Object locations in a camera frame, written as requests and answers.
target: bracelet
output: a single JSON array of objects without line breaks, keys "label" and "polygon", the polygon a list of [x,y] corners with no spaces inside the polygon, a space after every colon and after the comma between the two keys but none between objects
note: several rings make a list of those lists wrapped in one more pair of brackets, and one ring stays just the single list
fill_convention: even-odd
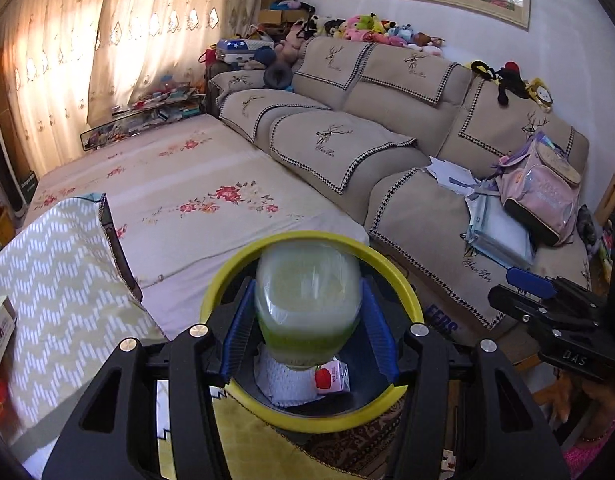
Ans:
[{"label": "bracelet", "polygon": [[588,442],[588,443],[598,442],[600,440],[603,440],[605,437],[607,437],[607,435],[614,429],[614,427],[615,427],[615,417],[614,417],[614,420],[612,421],[612,423],[609,425],[609,428],[607,428],[606,432],[603,433],[601,436],[598,436],[596,438],[586,438],[584,436],[580,436],[579,438],[583,442]]}]

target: white wall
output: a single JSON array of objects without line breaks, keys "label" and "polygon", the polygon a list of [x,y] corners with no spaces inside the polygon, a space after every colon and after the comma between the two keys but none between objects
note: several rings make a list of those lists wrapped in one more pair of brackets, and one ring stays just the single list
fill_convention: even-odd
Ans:
[{"label": "white wall", "polygon": [[302,0],[321,15],[375,12],[447,40],[446,57],[509,60],[542,78],[555,113],[590,139],[583,199],[596,208],[615,171],[615,28],[597,0],[531,0],[529,31],[455,7],[415,0]]}]

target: strawberry image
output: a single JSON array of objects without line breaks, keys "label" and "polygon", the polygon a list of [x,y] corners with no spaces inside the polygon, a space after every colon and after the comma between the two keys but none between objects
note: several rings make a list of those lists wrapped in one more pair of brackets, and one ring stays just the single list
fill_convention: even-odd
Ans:
[{"label": "strawberry image", "polygon": [[319,390],[327,390],[332,386],[332,376],[327,368],[319,368],[315,372],[314,378]]}]

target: yellow ring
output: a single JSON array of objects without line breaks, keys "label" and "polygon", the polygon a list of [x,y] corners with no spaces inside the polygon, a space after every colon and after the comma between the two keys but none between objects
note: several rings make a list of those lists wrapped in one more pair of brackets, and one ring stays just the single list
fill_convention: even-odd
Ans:
[{"label": "yellow ring", "polygon": [[[203,304],[201,304],[201,322],[205,323],[208,320],[212,310],[219,304],[223,293],[235,276],[247,264],[255,261],[268,245],[285,240],[306,239],[326,240],[340,244],[358,259],[370,264],[392,285],[403,309],[412,322],[423,322],[421,304],[419,304],[412,286],[392,262],[374,249],[352,238],[320,231],[296,231],[270,236],[249,244],[232,256],[219,269],[219,272],[214,276],[208,287],[203,298]],[[243,390],[236,381],[231,381],[226,386],[228,393],[246,409],[254,413],[254,415],[272,426],[288,431],[298,431],[299,433],[334,433],[335,431],[345,431],[366,424],[394,406],[396,401],[403,396],[406,389],[406,386],[395,388],[393,385],[390,385],[377,399],[352,413],[327,417],[303,417],[277,412],[262,405]]]}]

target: deer embroidery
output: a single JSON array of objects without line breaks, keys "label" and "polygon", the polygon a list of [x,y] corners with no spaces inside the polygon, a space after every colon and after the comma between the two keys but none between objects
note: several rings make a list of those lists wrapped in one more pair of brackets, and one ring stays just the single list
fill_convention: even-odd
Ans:
[{"label": "deer embroidery", "polygon": [[539,128],[542,128],[549,123],[547,116],[543,116],[542,121],[537,121],[536,115],[536,112],[527,114],[527,124],[521,128],[521,130],[523,130],[528,137],[534,135]]},{"label": "deer embroidery", "polygon": [[333,46],[330,47],[330,54],[328,56],[325,56],[325,60],[327,61],[328,68],[331,68],[332,70],[336,70],[337,72],[341,72],[341,68],[334,65],[334,58],[344,48],[345,47],[341,46],[337,50],[335,50]]},{"label": "deer embroidery", "polygon": [[419,54],[415,52],[414,54],[412,54],[412,56],[408,57],[407,59],[404,59],[403,61],[405,61],[406,63],[409,63],[407,71],[411,73],[412,75],[426,77],[424,72],[416,71],[418,60],[423,59],[424,57],[427,57],[427,54]]},{"label": "deer embroidery", "polygon": [[232,88],[236,83],[243,83],[246,86],[252,86],[249,75],[233,75],[228,82],[228,88]]},{"label": "deer embroidery", "polygon": [[346,134],[351,134],[350,130],[344,130],[344,126],[335,126],[334,124],[332,124],[327,131],[325,132],[317,132],[316,136],[318,137],[318,140],[316,141],[316,145],[318,146],[319,144],[324,144],[326,142],[328,142],[328,140],[330,140],[330,137],[332,137],[332,135],[334,134],[340,134],[340,135],[346,135]]},{"label": "deer embroidery", "polygon": [[252,103],[252,101],[254,101],[255,99],[263,99],[263,98],[264,96],[262,95],[250,95],[245,101],[243,101],[243,110],[241,110],[243,117],[249,117],[248,107]]}]

